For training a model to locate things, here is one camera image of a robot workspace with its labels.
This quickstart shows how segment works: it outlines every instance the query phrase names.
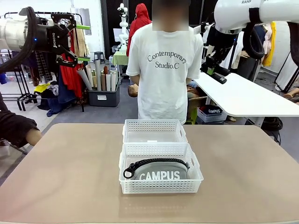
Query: gray pouch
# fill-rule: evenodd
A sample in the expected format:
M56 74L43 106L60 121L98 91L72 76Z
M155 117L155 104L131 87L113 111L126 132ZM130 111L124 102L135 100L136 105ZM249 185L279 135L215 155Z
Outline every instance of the gray pouch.
M188 179L188 169L180 159L148 159L131 163L123 176L131 180L185 180Z

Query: pouch zipper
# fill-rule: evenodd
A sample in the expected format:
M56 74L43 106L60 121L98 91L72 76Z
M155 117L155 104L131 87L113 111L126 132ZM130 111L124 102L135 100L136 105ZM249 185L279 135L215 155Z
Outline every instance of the pouch zipper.
M156 158L156 159L140 160L136 163L131 163L129 168L125 169L125 171L123 172L123 176L126 179L131 179L134 176L135 171L139 167L144 166L144 165L149 164L149 163L152 163L152 162L177 162L177 163L183 164L184 166L186 166L187 169L189 169L188 165L180 159ZM129 177L126 176L126 172L131 173L131 176L129 176Z

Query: red cloth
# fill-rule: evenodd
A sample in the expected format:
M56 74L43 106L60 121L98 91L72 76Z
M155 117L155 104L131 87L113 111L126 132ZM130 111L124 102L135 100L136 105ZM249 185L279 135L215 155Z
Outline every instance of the red cloth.
M74 40L73 31L71 31L69 35L71 36L71 51L74 52L74 41L76 40ZM62 55L62 58L66 61L71 61L70 58L65 56L65 54ZM68 90L74 90L75 95L78 98L82 98L82 78L77 71L82 67L82 64L77 64L75 68L60 66L64 84L67 86Z
M148 25L151 23L151 20L149 18L149 13L148 13L148 10L147 10L145 4L143 4L143 3L138 4L135 12L137 14L137 19L132 22L131 27L130 27L130 34L129 34L128 47L127 47L127 56L129 56L130 45L131 45L131 41L132 41L132 37L133 37L134 33L141 27L144 27L145 25Z

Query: white t-shirt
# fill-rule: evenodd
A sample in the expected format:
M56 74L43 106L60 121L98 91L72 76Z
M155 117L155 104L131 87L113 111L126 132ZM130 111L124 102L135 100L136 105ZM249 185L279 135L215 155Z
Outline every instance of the white t-shirt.
M186 78L199 78L203 41L189 31L167 33L146 25L133 35L127 75L140 74L139 119L186 122Z

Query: transparent storage box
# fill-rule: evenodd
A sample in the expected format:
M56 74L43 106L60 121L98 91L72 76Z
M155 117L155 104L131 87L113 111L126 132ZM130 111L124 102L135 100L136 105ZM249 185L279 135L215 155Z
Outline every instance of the transparent storage box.
M206 115L198 108L197 116L200 119L202 119L203 122L209 123L209 122L215 122L215 121L224 121L224 120L226 120L227 114L225 112L222 112L221 114Z
M188 142L179 120L126 120L123 142Z
M190 167L185 180L130 180L123 172L140 160L153 158L181 159ZM188 143L124 143L120 155L120 184L123 194L196 193L203 176L199 162Z

